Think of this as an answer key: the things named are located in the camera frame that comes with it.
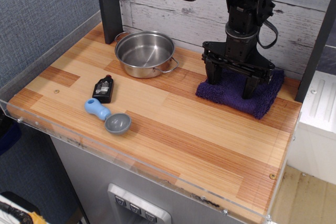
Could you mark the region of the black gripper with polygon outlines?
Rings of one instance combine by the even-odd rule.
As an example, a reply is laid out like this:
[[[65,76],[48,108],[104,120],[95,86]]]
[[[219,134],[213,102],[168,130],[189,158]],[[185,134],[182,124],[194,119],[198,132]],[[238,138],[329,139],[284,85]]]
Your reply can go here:
[[[221,80],[222,69],[247,76],[242,98],[250,99],[260,83],[269,83],[275,65],[257,50],[259,32],[240,34],[228,32],[225,42],[205,41],[202,59],[207,82],[215,85]]]

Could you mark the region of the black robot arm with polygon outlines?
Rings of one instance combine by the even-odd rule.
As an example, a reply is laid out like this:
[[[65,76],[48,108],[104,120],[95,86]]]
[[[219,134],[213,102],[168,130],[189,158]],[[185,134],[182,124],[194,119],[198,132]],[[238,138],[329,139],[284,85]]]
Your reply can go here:
[[[267,20],[273,15],[275,4],[272,0],[226,0],[226,3],[229,12],[226,41],[203,42],[207,81],[219,83],[222,69],[241,73],[246,76],[242,97],[249,99],[258,85],[270,82],[275,68],[257,50],[262,25],[278,32]]]

